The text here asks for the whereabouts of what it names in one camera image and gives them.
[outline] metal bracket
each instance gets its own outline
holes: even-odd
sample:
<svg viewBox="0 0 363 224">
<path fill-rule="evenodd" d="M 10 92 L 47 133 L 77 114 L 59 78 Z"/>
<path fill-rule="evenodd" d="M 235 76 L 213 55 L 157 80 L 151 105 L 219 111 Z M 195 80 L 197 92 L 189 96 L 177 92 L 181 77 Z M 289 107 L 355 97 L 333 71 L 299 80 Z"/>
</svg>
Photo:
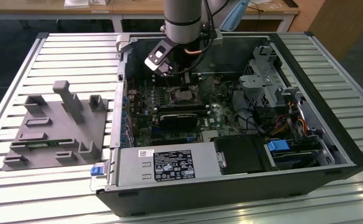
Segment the metal bracket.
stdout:
<svg viewBox="0 0 363 224">
<path fill-rule="evenodd" d="M 117 49 L 118 49 L 118 53 L 123 53 L 131 49 L 131 35 L 130 34 L 118 35 Z"/>
<path fill-rule="evenodd" d="M 171 39 L 165 38 L 150 52 L 145 63 L 157 73 L 165 73 L 171 68 L 167 56 L 177 46 L 178 43 L 173 42 Z"/>
</svg>

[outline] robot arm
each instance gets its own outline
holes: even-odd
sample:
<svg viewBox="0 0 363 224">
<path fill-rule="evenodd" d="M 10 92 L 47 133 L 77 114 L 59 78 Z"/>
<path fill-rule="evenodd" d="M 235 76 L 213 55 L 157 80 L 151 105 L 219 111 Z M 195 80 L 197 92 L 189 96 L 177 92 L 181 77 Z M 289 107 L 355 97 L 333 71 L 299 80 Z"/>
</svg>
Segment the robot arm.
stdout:
<svg viewBox="0 0 363 224">
<path fill-rule="evenodd" d="M 165 76 L 185 74 L 202 62 L 217 37 L 209 1 L 165 0 L 166 24 L 162 31 L 166 32 L 167 38 L 161 41 L 146 59 L 146 65 L 158 74 Z M 231 13 L 223 13 L 227 17 L 221 27 L 234 30 L 249 6 L 249 0 L 213 0 L 211 3 L 217 6 L 221 5 L 215 13 L 223 10 L 227 5 L 229 10 L 231 8 Z M 207 14 L 206 25 L 202 22 L 203 11 Z M 201 41 L 205 42 L 203 49 L 201 49 Z M 170 58 L 173 58 L 177 68 L 171 66 Z"/>
</svg>

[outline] blue tab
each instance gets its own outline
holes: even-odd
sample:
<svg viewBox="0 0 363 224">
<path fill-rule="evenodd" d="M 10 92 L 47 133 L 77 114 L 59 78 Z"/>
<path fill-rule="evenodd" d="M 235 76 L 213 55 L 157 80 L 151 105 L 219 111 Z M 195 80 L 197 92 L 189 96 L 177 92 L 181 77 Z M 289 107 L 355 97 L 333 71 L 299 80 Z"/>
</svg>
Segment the blue tab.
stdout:
<svg viewBox="0 0 363 224">
<path fill-rule="evenodd" d="M 290 150 L 289 143 L 286 140 L 273 140 L 269 144 L 270 151 Z"/>
<path fill-rule="evenodd" d="M 94 166 L 91 174 L 93 174 L 93 176 L 105 175 L 105 165 Z"/>
</svg>

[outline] warning label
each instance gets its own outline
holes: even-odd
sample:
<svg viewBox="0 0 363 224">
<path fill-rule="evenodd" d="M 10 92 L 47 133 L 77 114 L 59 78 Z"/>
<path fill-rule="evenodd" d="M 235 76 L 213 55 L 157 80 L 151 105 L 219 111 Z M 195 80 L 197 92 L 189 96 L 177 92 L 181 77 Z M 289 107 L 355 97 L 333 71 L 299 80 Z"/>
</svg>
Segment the warning label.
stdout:
<svg viewBox="0 0 363 224">
<path fill-rule="evenodd" d="M 195 178 L 191 150 L 154 153 L 154 167 L 158 182 Z"/>
</svg>

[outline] floor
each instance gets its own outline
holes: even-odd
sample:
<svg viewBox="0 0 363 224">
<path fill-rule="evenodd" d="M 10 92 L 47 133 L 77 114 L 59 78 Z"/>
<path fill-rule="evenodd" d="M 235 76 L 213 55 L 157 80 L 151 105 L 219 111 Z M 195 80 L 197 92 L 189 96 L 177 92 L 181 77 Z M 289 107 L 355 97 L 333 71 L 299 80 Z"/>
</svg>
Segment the floor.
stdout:
<svg viewBox="0 0 363 224">
<path fill-rule="evenodd" d="M 113 32 L 111 21 L 62 21 L 61 26 L 57 21 L 30 21 L 29 26 L 25 28 L 19 21 L 0 21 L 0 101 L 39 32 Z M 161 23 L 153 21 L 151 26 L 142 28 L 138 23 L 127 21 L 125 27 L 129 31 L 154 31 L 153 27 L 161 27 Z M 363 87 L 363 35 L 342 65 Z"/>
</svg>

